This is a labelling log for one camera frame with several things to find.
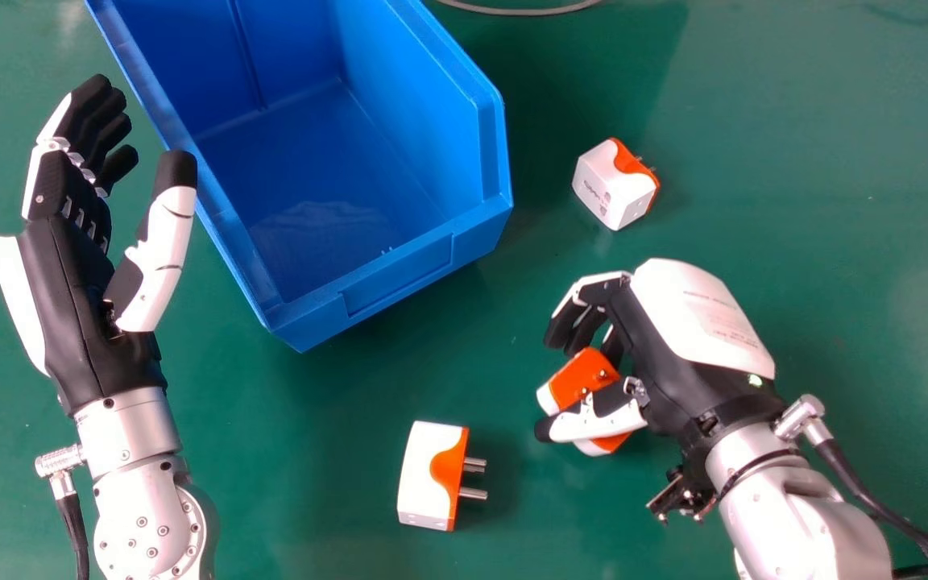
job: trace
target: robotic arm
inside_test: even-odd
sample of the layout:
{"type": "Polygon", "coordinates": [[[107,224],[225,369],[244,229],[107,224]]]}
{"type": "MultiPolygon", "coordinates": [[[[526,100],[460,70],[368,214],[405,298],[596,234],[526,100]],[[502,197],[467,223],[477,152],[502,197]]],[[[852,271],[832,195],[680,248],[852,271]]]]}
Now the robotic arm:
{"type": "Polygon", "coordinates": [[[928,576],[928,565],[893,569],[876,520],[927,558],[928,533],[870,495],[822,422],[821,401],[778,396],[776,364],[722,280],[663,259],[586,276],[553,311],[545,344],[570,362],[536,394],[548,415],[538,440],[604,455],[644,427],[671,437],[681,465],[647,507],[664,524],[673,511],[703,521],[719,508],[741,579],[928,576]],[[616,370],[624,357],[630,375],[616,370]],[[811,469],[802,437],[866,511],[811,469]]]}
{"type": "Polygon", "coordinates": [[[196,160],[162,155],[139,240],[114,269],[106,198],[139,162],[133,147],[118,147],[131,131],[125,107],[103,76],[56,107],[31,153],[23,232],[0,236],[0,286],[23,348],[54,381],[81,440],[35,462],[78,578],[89,576],[88,539],[71,471],[87,465],[99,511],[93,553],[108,579],[213,579],[216,517],[180,457],[154,335],[188,249],[196,160]]]}

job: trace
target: gray cable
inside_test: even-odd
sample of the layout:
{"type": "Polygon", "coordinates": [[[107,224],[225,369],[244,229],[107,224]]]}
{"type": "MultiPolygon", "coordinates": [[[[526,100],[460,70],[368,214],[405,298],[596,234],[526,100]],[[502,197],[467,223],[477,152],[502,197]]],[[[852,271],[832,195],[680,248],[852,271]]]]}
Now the gray cable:
{"type": "Polygon", "coordinates": [[[459,0],[435,0],[439,4],[446,4],[446,6],[452,6],[453,8],[459,8],[459,10],[467,10],[469,12],[478,12],[480,15],[494,15],[494,16],[556,16],[556,15],[567,15],[570,12],[578,12],[579,10],[585,10],[603,2],[603,0],[582,0],[582,2],[576,2],[575,4],[569,4],[567,6],[560,6],[557,8],[490,8],[489,6],[478,6],[475,4],[468,4],[467,2],[460,2],[459,0]]]}

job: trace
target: blue plastic bin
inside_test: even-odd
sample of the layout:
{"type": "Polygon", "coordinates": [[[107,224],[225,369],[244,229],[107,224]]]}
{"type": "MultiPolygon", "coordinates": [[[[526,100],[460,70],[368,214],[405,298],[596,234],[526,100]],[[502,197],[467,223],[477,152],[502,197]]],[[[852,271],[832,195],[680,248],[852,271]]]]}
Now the blue plastic bin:
{"type": "Polygon", "coordinates": [[[313,348],[491,252],[503,101],[417,0],[88,0],[260,322],[313,348]]]}

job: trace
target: robotic hand holding adapter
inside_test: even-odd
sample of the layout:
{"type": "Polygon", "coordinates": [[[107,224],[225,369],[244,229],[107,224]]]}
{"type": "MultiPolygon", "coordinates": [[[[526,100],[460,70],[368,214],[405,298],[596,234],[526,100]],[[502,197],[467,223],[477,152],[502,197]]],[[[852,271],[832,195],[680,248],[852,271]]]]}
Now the robotic hand holding adapter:
{"type": "Polygon", "coordinates": [[[537,393],[548,416],[535,436],[588,455],[614,451],[642,427],[677,441],[681,465],[647,507],[662,522],[673,511],[703,521],[719,507],[741,579],[928,577],[928,565],[893,569],[876,522],[927,559],[928,533],[867,491],[822,422],[821,401],[781,399],[776,364],[722,280],[663,259],[585,276],[553,312],[545,344],[570,362],[537,393]],[[629,375],[616,371],[623,358],[629,375]],[[800,437],[864,511],[811,469],[800,437]]]}
{"type": "Polygon", "coordinates": [[[23,232],[0,236],[0,286],[38,371],[52,379],[80,444],[37,458],[89,576],[71,471],[87,465],[99,521],[93,553],[109,580],[213,579],[216,516],[192,486],[154,331],[192,232],[196,159],[159,158],[150,206],[114,269],[107,198],[139,162],[124,93],[103,76],[68,93],[31,153],[23,232]]]}

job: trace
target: open robotic hand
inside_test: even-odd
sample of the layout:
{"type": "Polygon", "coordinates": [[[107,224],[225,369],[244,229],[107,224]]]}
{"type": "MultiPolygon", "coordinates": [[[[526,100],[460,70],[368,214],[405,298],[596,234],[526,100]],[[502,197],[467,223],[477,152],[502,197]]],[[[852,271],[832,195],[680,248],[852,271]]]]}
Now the open robotic hand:
{"type": "Polygon", "coordinates": [[[703,521],[719,507],[741,579],[928,577],[928,565],[893,569],[876,522],[910,537],[927,559],[928,533],[867,491],[818,399],[784,403],[773,357],[722,280],[665,259],[585,276],[553,311],[545,344],[570,360],[537,390],[548,415],[536,423],[538,440],[605,455],[644,427],[671,437],[681,465],[647,507],[662,522],[673,511],[703,521]],[[623,359],[628,375],[618,371],[623,359]],[[864,511],[811,469],[802,437],[864,511]]]}
{"type": "Polygon", "coordinates": [[[211,579],[213,510],[178,455],[154,335],[188,249],[196,160],[159,159],[139,241],[114,270],[106,198],[139,162],[118,147],[131,131],[125,107],[95,76],[52,113],[31,153],[23,232],[0,236],[0,286],[23,348],[77,425],[81,443],[37,458],[35,470],[52,486],[78,578],[89,576],[88,540],[70,473],[87,465],[93,549],[108,579],[211,579]]]}

